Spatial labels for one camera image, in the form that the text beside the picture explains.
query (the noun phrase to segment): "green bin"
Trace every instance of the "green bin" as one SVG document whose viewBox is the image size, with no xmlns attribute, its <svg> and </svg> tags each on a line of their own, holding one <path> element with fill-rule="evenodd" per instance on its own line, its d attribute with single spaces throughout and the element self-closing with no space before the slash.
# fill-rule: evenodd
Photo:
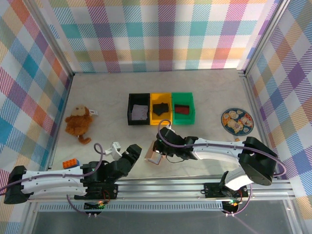
<svg viewBox="0 0 312 234">
<path fill-rule="evenodd" d="M 188 115 L 175 113 L 175 104 L 188 105 L 190 113 Z M 194 124 L 195 107 L 192 93 L 172 93 L 173 124 Z"/>
</svg>

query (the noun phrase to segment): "metal frame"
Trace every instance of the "metal frame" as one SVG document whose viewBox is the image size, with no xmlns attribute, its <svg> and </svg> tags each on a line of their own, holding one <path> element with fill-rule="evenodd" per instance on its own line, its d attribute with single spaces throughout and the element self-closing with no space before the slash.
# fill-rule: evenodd
<svg viewBox="0 0 312 234">
<path fill-rule="evenodd" d="M 292 199 L 290 201 L 285 201 L 284 202 L 285 207 L 287 207 L 289 212 L 288 214 L 288 219 L 290 220 L 294 220 L 293 217 L 296 217 L 297 219 L 297 223 L 294 223 L 293 226 L 296 228 L 296 225 L 298 225 L 301 228 L 301 233 L 309 233 L 306 223 L 305 223 L 305 219 L 302 217 L 302 213 L 300 211 L 299 205 L 297 203 L 296 199 Z"/>
<path fill-rule="evenodd" d="M 35 19 L 35 22 L 38 24 L 39 29 L 41 30 L 48 44 L 50 45 L 52 51 L 60 61 L 64 70 L 68 73 L 70 77 L 73 77 L 74 72 L 69 65 L 65 55 L 63 54 L 61 48 L 59 47 L 59 44 L 57 43 L 55 37 L 53 36 L 50 27 L 44 20 L 44 17 L 42 16 L 37 4 L 32 0 L 23 0 L 23 2 L 26 5 L 28 11 L 31 13 L 32 17 Z"/>
<path fill-rule="evenodd" d="M 244 50 L 244 53 L 242 57 L 240 58 L 240 61 L 237 66 L 237 70 L 242 70 L 244 69 L 244 64 L 247 60 L 247 57 L 249 55 L 250 50 L 253 48 L 254 42 L 258 38 L 258 34 L 261 31 L 265 21 L 267 20 L 267 16 L 269 15 L 272 6 L 274 5 L 275 0 L 267 0 L 266 3 L 264 4 L 263 10 L 261 12 L 260 17 L 258 18 L 257 24 L 253 30 L 253 33 L 250 36 L 250 39 L 246 45 L 246 48 Z"/>
<path fill-rule="evenodd" d="M 39 11 L 37 3 L 35 2 L 35 0 L 24 0 L 24 1 L 28 1 L 30 5 L 32 5 L 34 8 L 36 8 Z M 73 69 L 76 72 L 82 72 L 80 63 L 78 62 L 78 60 L 74 54 L 74 51 L 72 50 L 72 47 L 70 46 L 69 41 L 67 40 L 67 37 L 66 37 L 66 35 L 65 35 L 65 33 L 64 33 L 60 23 L 59 23 L 54 11 L 53 11 L 53 8 L 52 8 L 49 0 L 40 0 L 40 2 L 42 4 L 43 9 L 47 13 L 49 20 L 54 25 L 54 28 L 59 35 L 61 43 L 66 48 L 67 53 L 68 53 L 69 57 L 71 58 Z"/>
<path fill-rule="evenodd" d="M 117 182 L 119 185 L 118 197 L 116 200 L 111 200 L 111 207 L 108 207 L 108 210 L 220 211 L 220 202 L 228 201 L 228 198 L 205 198 L 200 193 L 204 183 L 219 181 L 219 178 L 208 176 L 120 180 Z M 292 205 L 294 198 L 294 192 L 288 180 L 274 180 L 268 187 L 253 184 L 251 200 L 284 200 L 292 230 L 299 234 L 302 231 Z M 83 201 L 72 200 L 72 203 L 79 208 L 83 207 Z M 65 197 L 30 200 L 27 207 L 25 212 L 29 215 L 20 227 L 20 234 L 32 232 L 38 212 L 75 212 L 69 208 Z"/>
<path fill-rule="evenodd" d="M 259 41 L 259 44 L 257 45 L 256 49 L 254 50 L 254 53 L 253 53 L 248 65 L 246 67 L 246 70 L 245 70 L 246 77 L 249 77 L 250 71 L 252 70 L 254 65 L 258 62 L 265 45 L 269 41 L 269 39 L 270 39 L 271 35 L 273 34 L 275 28 L 277 27 L 277 24 L 280 21 L 280 19 L 282 18 L 282 16 L 283 16 L 285 10 L 287 9 L 287 6 L 290 3 L 290 1 L 291 0 L 280 0 L 280 3 L 276 7 L 276 10 L 275 10 L 274 14 L 272 15 L 272 18 L 268 24 L 266 31 L 263 33 L 263 35 Z"/>
<path fill-rule="evenodd" d="M 271 146 L 270 141 L 265 133 L 265 126 L 263 124 L 261 114 L 259 113 L 259 108 L 255 102 L 255 96 L 254 93 L 252 92 L 252 86 L 249 82 L 249 80 L 246 78 L 245 74 L 243 71 L 238 72 L 239 76 L 242 78 L 242 83 L 243 86 L 245 87 L 244 91 L 248 100 L 248 104 L 251 108 L 252 115 L 254 118 L 255 125 L 257 126 L 257 130 L 259 132 L 259 136 L 261 138 L 261 141 L 267 145 Z"/>
<path fill-rule="evenodd" d="M 67 72 L 69 79 L 70 79 L 70 84 L 68 86 L 68 92 L 67 92 L 67 95 L 65 97 L 63 109 L 61 110 L 60 122 L 62 122 L 63 117 L 64 117 L 64 110 L 65 110 L 65 107 L 67 104 L 69 92 L 70 92 L 70 89 L 72 86 L 72 81 L 73 81 L 73 77 L 74 77 L 75 73 L 73 72 L 71 66 L 69 65 L 64 53 L 62 52 L 61 48 L 59 47 L 59 44 L 57 43 L 55 37 L 53 36 L 53 33 L 51 32 L 50 27 L 46 23 L 44 17 L 41 14 L 41 11 L 39 10 L 35 1 L 34 0 L 23 0 L 23 2 L 26 5 L 29 12 L 31 13 L 31 15 L 33 16 L 33 18 L 35 19 L 35 22 L 38 24 L 39 29 L 41 30 L 41 32 L 44 35 L 45 39 L 47 40 L 48 44 L 50 45 L 53 53 L 58 58 L 59 62 L 61 63 L 63 69 Z M 48 156 L 47 163 L 46 163 L 45 167 L 43 168 L 44 171 L 50 169 L 52 166 L 53 159 L 55 156 L 55 149 L 56 149 L 58 137 L 59 137 L 59 128 L 60 128 L 60 124 L 58 125 L 56 135 L 53 139 L 53 146 L 52 146 L 52 149 L 51 149 L 50 154 Z"/>
</svg>

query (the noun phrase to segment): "plaid fabric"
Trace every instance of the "plaid fabric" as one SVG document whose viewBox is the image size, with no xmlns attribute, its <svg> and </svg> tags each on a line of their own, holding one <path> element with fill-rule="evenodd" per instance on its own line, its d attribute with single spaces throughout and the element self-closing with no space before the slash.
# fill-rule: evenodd
<svg viewBox="0 0 312 234">
<path fill-rule="evenodd" d="M 246 67 L 247 67 L 247 65 L 248 65 L 248 63 L 249 63 L 249 61 L 250 61 L 250 59 L 252 58 L 252 56 L 253 56 L 253 54 L 254 54 L 254 51 L 255 51 L 257 45 L 259 44 L 260 39 L 261 39 L 263 33 L 264 33 L 265 30 L 267 29 L 267 26 L 268 26 L 268 24 L 269 24 L 269 22 L 270 22 L 270 19 L 272 18 L 272 15 L 273 15 L 274 11 L 276 10 L 276 7 L 277 7 L 277 5 L 278 5 L 279 2 L 280 2 L 280 0 L 274 0 L 274 3 L 272 4 L 271 9 L 270 9 L 270 11 L 269 11 L 267 17 L 265 18 L 264 23 L 263 23 L 263 25 L 262 25 L 262 27 L 261 27 L 261 29 L 260 29 L 260 31 L 259 31 L 259 33 L 258 33 L 256 39 L 255 39 L 254 42 L 253 42 L 253 46 L 251 47 L 251 49 L 250 49 L 250 51 L 249 51 L 249 53 L 248 53 L 248 55 L 247 55 L 247 59 L 246 59 L 245 62 L 244 62 L 244 65 L 243 65 L 243 67 L 242 67 L 242 70 L 245 70 L 245 69 L 246 69 Z"/>
<path fill-rule="evenodd" d="M 250 81 L 273 149 L 312 230 L 312 2 L 292 0 Z"/>
<path fill-rule="evenodd" d="M 75 71 L 146 72 L 236 68 L 267 0 L 49 2 L 54 24 L 37 0 Z"/>
<path fill-rule="evenodd" d="M 0 187 L 17 165 L 43 169 L 70 80 L 22 0 L 0 7 Z M 0 234 L 15 234 L 23 204 L 4 205 Z"/>
</svg>

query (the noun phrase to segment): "black bin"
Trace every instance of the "black bin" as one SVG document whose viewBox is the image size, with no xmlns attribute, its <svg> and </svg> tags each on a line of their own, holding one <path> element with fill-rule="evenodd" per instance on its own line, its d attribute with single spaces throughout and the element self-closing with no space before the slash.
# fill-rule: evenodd
<svg viewBox="0 0 312 234">
<path fill-rule="evenodd" d="M 134 105 L 147 106 L 146 120 L 131 120 Z M 150 94 L 129 94 L 128 125 L 150 125 Z"/>
</svg>

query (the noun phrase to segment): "white paper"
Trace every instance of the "white paper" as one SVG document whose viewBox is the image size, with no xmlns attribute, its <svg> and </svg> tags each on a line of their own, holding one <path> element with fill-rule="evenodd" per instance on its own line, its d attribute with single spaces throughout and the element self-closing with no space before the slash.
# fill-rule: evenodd
<svg viewBox="0 0 312 234">
<path fill-rule="evenodd" d="M 147 106 L 133 105 L 131 120 L 147 120 Z"/>
</svg>

